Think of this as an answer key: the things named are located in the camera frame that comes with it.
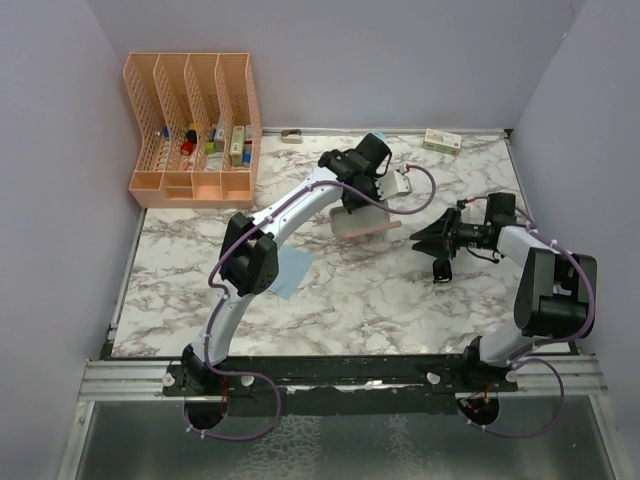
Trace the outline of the pink glasses case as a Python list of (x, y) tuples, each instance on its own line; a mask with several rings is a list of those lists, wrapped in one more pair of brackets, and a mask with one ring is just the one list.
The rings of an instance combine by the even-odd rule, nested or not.
[(329, 211), (330, 227), (334, 236), (343, 241), (356, 241), (361, 237), (374, 236), (399, 228), (402, 222), (393, 220), (391, 214), (375, 206), (366, 206), (348, 213), (344, 207)]

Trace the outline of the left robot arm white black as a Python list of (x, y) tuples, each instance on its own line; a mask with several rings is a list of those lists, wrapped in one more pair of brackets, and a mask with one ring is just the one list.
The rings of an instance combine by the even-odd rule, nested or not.
[(186, 382), (195, 392), (210, 394), (220, 385), (216, 365), (227, 358), (249, 304), (276, 279), (278, 251), (285, 240), (336, 201), (349, 214), (380, 206), (376, 170), (390, 156), (386, 143), (369, 133), (354, 148), (323, 153), (304, 181), (273, 205), (252, 216), (237, 213), (230, 219), (208, 279), (215, 290), (215, 306), (199, 339), (185, 347), (181, 357)]

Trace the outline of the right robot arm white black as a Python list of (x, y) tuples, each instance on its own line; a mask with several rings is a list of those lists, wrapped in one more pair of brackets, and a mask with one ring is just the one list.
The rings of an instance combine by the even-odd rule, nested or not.
[(522, 269), (512, 323), (476, 337), (464, 349), (459, 378), (472, 391), (505, 379), (519, 358), (538, 347), (587, 337), (596, 311), (594, 257), (571, 253), (542, 238), (532, 223), (519, 223), (523, 212), (513, 194), (490, 193), (482, 199), (482, 223), (464, 221), (470, 202), (463, 199), (410, 237), (413, 250), (433, 257), (437, 283), (451, 281), (451, 262), (462, 249), (470, 254), (486, 250), (490, 262), (508, 258)]

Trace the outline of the black sunglasses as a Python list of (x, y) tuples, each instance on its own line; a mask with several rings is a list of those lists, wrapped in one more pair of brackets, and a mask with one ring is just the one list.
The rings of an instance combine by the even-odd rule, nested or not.
[(449, 283), (453, 277), (450, 260), (436, 258), (432, 263), (432, 272), (434, 284)]

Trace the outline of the light blue cleaning cloth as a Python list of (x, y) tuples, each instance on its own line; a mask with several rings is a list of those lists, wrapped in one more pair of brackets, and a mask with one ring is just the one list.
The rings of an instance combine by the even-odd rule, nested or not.
[(283, 245), (278, 259), (279, 273), (268, 291), (284, 300), (290, 300), (311, 267), (313, 257), (290, 245)]

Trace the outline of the small white green box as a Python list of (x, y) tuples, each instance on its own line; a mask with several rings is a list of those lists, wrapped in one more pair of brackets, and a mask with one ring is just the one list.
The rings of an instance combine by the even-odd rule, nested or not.
[(462, 137), (459, 134), (427, 129), (422, 146), (431, 151), (457, 156), (460, 152)]

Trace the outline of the green white box in organizer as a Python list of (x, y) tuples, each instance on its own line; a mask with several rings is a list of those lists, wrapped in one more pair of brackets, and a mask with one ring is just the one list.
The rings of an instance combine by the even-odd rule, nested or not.
[(233, 167), (241, 167), (244, 158), (245, 127), (243, 125), (234, 126), (229, 147), (229, 156)]

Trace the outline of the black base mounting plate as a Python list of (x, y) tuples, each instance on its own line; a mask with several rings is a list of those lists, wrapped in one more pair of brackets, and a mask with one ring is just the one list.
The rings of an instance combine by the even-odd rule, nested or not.
[(162, 393), (217, 403), (233, 414), (452, 414), (456, 395), (514, 392), (504, 368), (472, 371), (461, 354), (231, 356), (215, 372), (189, 357), (172, 362)]

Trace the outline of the red black small bottle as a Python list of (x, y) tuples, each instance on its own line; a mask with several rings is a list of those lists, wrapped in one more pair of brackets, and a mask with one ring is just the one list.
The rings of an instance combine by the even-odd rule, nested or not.
[(180, 152), (184, 156), (190, 156), (197, 145), (197, 132), (194, 129), (189, 129), (185, 133), (185, 139), (180, 147)]

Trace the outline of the peach desk file organizer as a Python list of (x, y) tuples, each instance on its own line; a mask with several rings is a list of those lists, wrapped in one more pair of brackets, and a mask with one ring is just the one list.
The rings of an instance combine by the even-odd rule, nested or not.
[(249, 54), (135, 52), (123, 78), (141, 134), (129, 183), (141, 207), (254, 206), (262, 121)]

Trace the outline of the aluminium rail frame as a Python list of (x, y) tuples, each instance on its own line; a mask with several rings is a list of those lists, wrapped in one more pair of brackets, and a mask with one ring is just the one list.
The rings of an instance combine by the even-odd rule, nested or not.
[(162, 377), (168, 360), (89, 361), (81, 380), (78, 400), (84, 402), (134, 402), (162, 400)]

